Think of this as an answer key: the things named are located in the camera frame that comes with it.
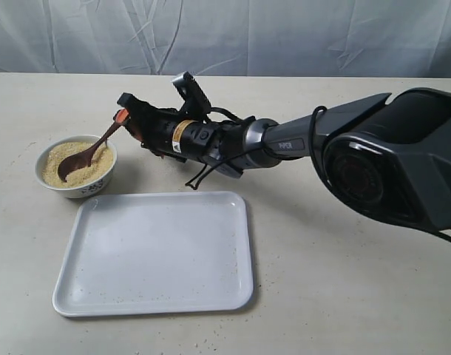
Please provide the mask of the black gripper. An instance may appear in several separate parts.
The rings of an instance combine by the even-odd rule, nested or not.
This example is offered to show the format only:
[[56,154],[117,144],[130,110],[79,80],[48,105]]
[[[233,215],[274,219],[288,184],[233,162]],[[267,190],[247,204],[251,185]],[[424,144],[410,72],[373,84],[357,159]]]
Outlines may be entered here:
[[176,109],[156,108],[146,101],[124,92],[117,100],[121,110],[117,122],[144,149],[157,156],[169,156],[180,162],[195,160],[213,167],[231,178],[239,178],[248,168],[243,148],[243,134],[247,120],[227,109],[214,107],[224,121],[196,121]]

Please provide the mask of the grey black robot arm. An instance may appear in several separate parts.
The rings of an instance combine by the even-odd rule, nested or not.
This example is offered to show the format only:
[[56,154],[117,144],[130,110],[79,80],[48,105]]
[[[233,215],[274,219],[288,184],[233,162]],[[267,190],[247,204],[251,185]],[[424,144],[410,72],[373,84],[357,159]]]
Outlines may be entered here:
[[144,149],[239,178],[247,169],[310,158],[328,191],[370,219],[436,233],[451,230],[451,92],[409,89],[318,106],[283,124],[249,117],[207,121],[207,109],[157,108],[130,93],[124,124]]

